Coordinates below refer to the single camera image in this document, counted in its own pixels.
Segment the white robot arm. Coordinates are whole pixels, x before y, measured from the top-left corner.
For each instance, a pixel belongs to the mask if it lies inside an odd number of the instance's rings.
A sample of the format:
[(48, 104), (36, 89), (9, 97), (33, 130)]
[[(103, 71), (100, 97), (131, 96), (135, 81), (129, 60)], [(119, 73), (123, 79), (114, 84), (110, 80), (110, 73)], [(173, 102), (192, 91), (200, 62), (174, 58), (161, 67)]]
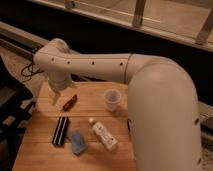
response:
[(55, 38), (33, 57), (55, 91), (72, 74), (124, 83), (137, 171), (202, 171), (196, 88), (171, 59), (141, 54), (73, 54)]

